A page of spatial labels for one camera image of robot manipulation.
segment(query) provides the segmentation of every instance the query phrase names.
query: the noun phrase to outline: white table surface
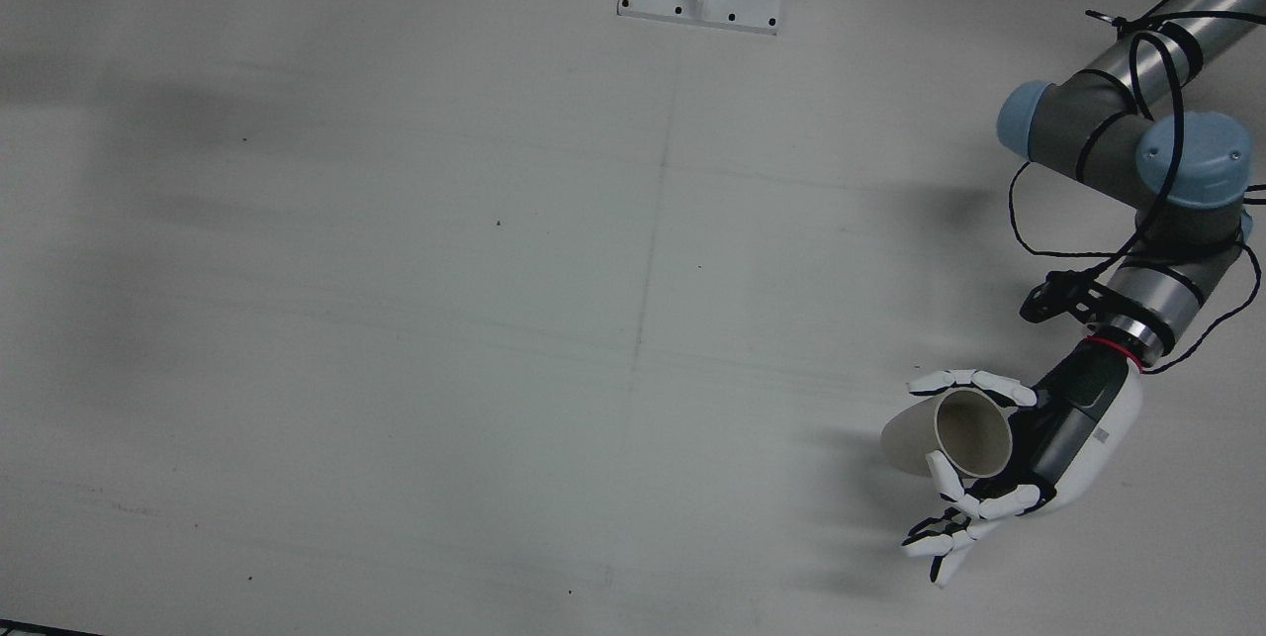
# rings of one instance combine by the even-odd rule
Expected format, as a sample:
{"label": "white table surface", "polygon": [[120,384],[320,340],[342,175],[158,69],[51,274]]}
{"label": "white table surface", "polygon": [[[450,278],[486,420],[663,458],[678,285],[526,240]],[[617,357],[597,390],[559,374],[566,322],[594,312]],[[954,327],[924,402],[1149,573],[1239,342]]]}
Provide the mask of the white table surface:
{"label": "white table surface", "polygon": [[[1257,633],[1266,305],[950,589],[904,381],[1039,378],[1005,95],[1155,0],[0,0],[0,617],[124,635]],[[1262,35],[1189,89],[1266,139]],[[1036,245],[1131,213],[1046,170]],[[1213,312],[1248,291],[1231,271]]]}

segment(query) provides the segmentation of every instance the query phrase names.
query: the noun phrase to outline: paper cup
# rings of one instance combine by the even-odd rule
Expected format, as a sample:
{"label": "paper cup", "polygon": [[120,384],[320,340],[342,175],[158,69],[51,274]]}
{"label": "paper cup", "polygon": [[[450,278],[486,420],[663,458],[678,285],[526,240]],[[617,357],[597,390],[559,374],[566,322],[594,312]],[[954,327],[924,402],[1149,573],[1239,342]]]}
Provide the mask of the paper cup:
{"label": "paper cup", "polygon": [[905,473],[931,475],[925,456],[939,450],[963,478],[994,478],[1012,456],[1012,427],[985,393],[955,389],[896,414],[880,445],[887,461]]}

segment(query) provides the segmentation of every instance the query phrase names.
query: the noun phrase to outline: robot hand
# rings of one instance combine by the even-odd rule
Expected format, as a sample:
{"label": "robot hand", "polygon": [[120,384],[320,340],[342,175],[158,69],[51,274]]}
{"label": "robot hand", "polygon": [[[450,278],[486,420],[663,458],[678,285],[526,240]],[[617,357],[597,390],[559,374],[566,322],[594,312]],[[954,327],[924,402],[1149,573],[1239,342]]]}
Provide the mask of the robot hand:
{"label": "robot hand", "polygon": [[944,587],[967,552],[1000,523],[1057,509],[1080,497],[1133,424],[1142,405],[1138,369],[1115,345],[1085,340],[1032,389],[985,371],[942,371],[909,384],[927,398],[972,386],[1004,408],[1012,456],[994,478],[968,484],[944,452],[925,457],[937,493],[950,503],[923,519],[901,542],[910,556],[932,560],[932,582]]}
{"label": "robot hand", "polygon": [[[1028,386],[980,370],[938,371],[910,381],[908,388],[910,394],[919,398],[975,388],[1003,408],[1020,409],[1037,404],[1037,395]],[[941,517],[931,517],[915,525],[901,542],[901,549],[909,556],[931,556],[932,582],[944,587],[979,540],[994,532],[1004,519],[1037,506],[1042,495],[1041,489],[1032,484],[1009,485],[999,497],[975,494],[963,485],[946,454],[932,451],[925,459],[937,493],[950,502],[950,508]],[[994,487],[989,494],[998,489],[999,487]]]}

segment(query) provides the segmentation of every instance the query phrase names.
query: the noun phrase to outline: blue joint cap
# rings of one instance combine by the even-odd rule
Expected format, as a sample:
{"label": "blue joint cap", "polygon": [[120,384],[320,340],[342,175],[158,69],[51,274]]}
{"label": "blue joint cap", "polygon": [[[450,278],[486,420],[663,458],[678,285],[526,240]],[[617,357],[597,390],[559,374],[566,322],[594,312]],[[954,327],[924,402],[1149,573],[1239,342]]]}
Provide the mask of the blue joint cap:
{"label": "blue joint cap", "polygon": [[1033,127],[1033,114],[1037,111],[1042,95],[1053,86],[1051,82],[1042,81],[1024,82],[1009,95],[1003,103],[1001,111],[998,113],[998,141],[1025,161],[1028,161],[1028,139]]}
{"label": "blue joint cap", "polygon": [[[1174,115],[1144,132],[1134,151],[1143,184],[1158,194],[1174,160]],[[1244,195],[1253,170],[1253,141],[1234,119],[1217,111],[1182,115],[1182,161],[1169,203],[1213,209]]]}

